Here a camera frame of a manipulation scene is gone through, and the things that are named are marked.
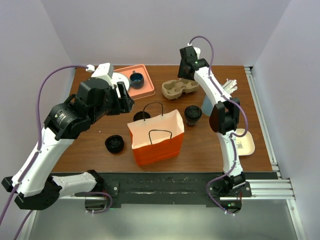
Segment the black cup lid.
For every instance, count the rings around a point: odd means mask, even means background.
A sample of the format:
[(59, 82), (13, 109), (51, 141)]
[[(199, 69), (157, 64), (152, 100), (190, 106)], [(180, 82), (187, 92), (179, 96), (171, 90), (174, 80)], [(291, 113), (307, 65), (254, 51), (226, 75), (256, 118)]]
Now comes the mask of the black cup lid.
[(184, 116), (188, 120), (198, 121), (202, 116), (202, 110), (200, 107), (196, 105), (190, 105), (185, 108)]
[(125, 146), (124, 140), (120, 135), (109, 136), (104, 144), (106, 149), (112, 154), (120, 153)]

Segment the black cup lid on table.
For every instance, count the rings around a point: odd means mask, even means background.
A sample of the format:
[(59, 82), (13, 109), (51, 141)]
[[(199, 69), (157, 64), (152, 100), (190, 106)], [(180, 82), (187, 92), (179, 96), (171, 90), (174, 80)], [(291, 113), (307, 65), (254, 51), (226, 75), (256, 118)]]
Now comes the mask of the black cup lid on table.
[(125, 146), (124, 140), (120, 135), (109, 136), (104, 144), (106, 149), (112, 154), (120, 153)]

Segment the dark coffee cup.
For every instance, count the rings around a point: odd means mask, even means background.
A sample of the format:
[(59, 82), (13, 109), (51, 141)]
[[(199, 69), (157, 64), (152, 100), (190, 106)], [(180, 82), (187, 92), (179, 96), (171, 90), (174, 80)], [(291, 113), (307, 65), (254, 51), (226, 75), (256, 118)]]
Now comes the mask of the dark coffee cup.
[(197, 124), (198, 121), (199, 121), (199, 118), (185, 117), (185, 123), (189, 127), (194, 127)]
[(139, 111), (133, 116), (133, 121), (139, 121), (139, 120), (146, 120), (150, 119), (151, 115), (148, 112), (145, 111)]

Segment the aluminium frame rail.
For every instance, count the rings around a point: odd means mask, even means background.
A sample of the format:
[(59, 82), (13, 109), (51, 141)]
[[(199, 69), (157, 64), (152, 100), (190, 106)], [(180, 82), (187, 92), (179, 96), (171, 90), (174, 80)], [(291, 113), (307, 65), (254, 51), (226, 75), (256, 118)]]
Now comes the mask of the aluminium frame rail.
[(270, 135), (269, 135), (269, 132), (268, 132), (268, 128), (267, 128), (267, 125), (266, 125), (266, 122), (265, 122), (265, 117), (264, 117), (264, 114), (263, 114), (261, 103), (260, 103), (260, 100), (259, 100), (259, 97), (258, 97), (258, 92), (256, 90), (256, 85), (255, 85), (255, 81), (254, 81), (253, 74), (252, 74), (252, 68), (248, 67), (248, 66), (245, 66), (244, 67), (244, 71), (245, 71), (245, 74), (246, 74), (246, 77), (247, 77), (247, 81), (248, 81), (248, 84), (249, 84), (249, 88), (250, 88), (250, 91), (251, 91), (251, 95), (252, 95), (252, 98), (253, 98), (255, 109), (256, 109), (256, 112), (257, 112), (259, 124), (260, 124), (261, 130), (262, 130), (262, 134), (263, 134), (264, 142), (265, 142), (265, 145), (266, 145), (268, 157), (269, 157), (269, 160), (270, 160), (270, 163), (271, 163), (272, 171), (276, 172), (278, 179), (282, 179), (282, 175), (281, 175), (281, 172), (280, 172), (280, 169), (279, 169), (279, 165), (278, 165), (278, 162), (277, 162), (277, 159), (276, 159), (276, 156), (275, 156), (275, 153), (274, 153), (274, 149), (273, 149), (273, 146), (272, 146), (272, 143), (271, 143), (271, 139), (270, 139)]

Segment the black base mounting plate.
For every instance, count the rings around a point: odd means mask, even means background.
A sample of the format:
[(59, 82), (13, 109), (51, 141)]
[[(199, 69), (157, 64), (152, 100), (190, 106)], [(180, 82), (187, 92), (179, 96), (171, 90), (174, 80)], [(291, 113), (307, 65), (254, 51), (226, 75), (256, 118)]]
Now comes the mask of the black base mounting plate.
[(227, 210), (239, 209), (242, 199), (251, 197), (249, 182), (227, 189), (224, 180), (211, 180), (218, 172), (123, 172), (102, 173), (104, 192), (111, 197), (83, 194), (88, 211), (123, 205), (204, 205), (220, 203)]

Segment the orange paper bag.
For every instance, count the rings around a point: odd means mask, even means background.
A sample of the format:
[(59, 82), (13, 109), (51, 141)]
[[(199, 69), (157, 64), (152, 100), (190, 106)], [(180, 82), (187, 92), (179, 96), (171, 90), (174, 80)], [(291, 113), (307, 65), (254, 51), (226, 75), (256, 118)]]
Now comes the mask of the orange paper bag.
[(135, 162), (142, 167), (180, 154), (185, 126), (180, 112), (175, 109), (127, 124)]

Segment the light blue straw holder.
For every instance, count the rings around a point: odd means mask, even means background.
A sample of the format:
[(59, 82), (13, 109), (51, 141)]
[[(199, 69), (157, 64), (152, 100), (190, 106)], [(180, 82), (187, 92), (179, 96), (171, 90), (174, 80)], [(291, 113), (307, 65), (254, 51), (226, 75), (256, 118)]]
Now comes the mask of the light blue straw holder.
[(205, 95), (204, 99), (203, 99), (203, 103), (201, 105), (201, 110), (202, 113), (205, 114), (206, 116), (210, 117), (211, 113), (213, 111), (213, 105), (211, 103), (211, 100), (208, 98), (207, 95)]

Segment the white wrapped straws bundle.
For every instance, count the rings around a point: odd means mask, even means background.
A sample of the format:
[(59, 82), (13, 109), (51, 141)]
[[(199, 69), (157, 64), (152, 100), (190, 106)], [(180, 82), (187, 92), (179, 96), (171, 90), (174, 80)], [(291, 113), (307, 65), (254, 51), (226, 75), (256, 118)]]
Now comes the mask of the white wrapped straws bundle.
[(226, 82), (221, 85), (222, 87), (222, 95), (231, 95), (233, 92), (235, 92), (238, 89), (237, 86), (237, 80), (236, 79), (226, 79)]

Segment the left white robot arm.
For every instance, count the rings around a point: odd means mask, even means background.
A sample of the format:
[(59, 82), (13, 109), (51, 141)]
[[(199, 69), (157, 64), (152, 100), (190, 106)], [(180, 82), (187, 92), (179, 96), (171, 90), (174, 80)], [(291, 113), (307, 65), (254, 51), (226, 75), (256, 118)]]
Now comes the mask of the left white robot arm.
[(95, 170), (64, 177), (50, 173), (82, 132), (105, 115), (129, 113), (133, 105), (122, 81), (113, 84), (91, 77), (81, 82), (76, 94), (51, 109), (41, 130), (41, 146), (16, 175), (2, 180), (2, 186), (17, 195), (14, 201), (21, 210), (45, 210), (59, 198), (78, 193), (99, 196), (105, 181)]

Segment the white panda dish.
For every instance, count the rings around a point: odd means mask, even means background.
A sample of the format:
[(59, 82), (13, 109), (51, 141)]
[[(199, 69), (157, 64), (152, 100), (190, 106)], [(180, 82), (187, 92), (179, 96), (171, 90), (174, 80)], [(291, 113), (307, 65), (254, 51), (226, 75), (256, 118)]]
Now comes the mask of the white panda dish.
[(239, 156), (252, 155), (256, 149), (253, 136), (249, 131), (243, 137), (236, 137), (236, 146)]

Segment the pink plastic tray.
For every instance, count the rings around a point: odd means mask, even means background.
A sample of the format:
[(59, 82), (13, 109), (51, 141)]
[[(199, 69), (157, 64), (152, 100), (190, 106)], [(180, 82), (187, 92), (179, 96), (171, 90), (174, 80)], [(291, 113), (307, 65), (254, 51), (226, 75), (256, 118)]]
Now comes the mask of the pink plastic tray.
[(113, 78), (124, 81), (128, 86), (128, 94), (133, 100), (153, 96), (156, 91), (144, 64), (132, 65), (116, 69)]

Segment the dark blue ceramic cup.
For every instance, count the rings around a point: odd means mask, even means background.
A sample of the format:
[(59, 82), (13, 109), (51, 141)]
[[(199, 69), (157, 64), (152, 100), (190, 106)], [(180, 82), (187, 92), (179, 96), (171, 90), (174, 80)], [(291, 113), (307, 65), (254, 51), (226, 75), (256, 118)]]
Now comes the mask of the dark blue ceramic cup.
[(135, 70), (129, 77), (130, 86), (134, 89), (141, 89), (145, 83), (144, 76)]

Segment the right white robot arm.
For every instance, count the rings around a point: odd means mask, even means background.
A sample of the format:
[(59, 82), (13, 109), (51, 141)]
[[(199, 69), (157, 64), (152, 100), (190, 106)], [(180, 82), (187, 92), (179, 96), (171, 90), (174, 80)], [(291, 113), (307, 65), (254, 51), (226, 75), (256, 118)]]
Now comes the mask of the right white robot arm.
[(181, 60), (178, 77), (196, 81), (213, 106), (209, 125), (217, 134), (223, 159), (223, 175), (214, 182), (222, 187), (227, 196), (233, 197), (246, 182), (236, 144), (236, 130), (240, 120), (240, 101), (236, 97), (232, 98), (223, 89), (212, 73), (208, 62), (204, 58), (198, 58), (192, 45), (181, 48), (179, 52)]

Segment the cardboard cup carrier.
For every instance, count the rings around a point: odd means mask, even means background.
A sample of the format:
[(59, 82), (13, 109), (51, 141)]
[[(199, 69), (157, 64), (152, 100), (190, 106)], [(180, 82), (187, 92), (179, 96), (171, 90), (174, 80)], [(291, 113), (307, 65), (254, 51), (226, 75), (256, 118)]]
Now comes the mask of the cardboard cup carrier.
[(165, 98), (174, 100), (182, 94), (195, 92), (199, 87), (200, 85), (194, 80), (180, 78), (179, 80), (165, 81), (161, 86), (161, 91)]

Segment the white plate with strawberry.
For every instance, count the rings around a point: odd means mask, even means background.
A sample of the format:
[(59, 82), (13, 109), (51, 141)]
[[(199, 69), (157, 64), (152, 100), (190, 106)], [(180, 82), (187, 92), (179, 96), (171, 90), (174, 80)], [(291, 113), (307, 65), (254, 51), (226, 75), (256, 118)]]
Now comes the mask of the white plate with strawberry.
[(122, 73), (114, 72), (112, 74), (111, 82), (113, 85), (117, 85), (119, 82), (123, 82), (125, 89), (128, 91), (130, 88), (130, 80)]

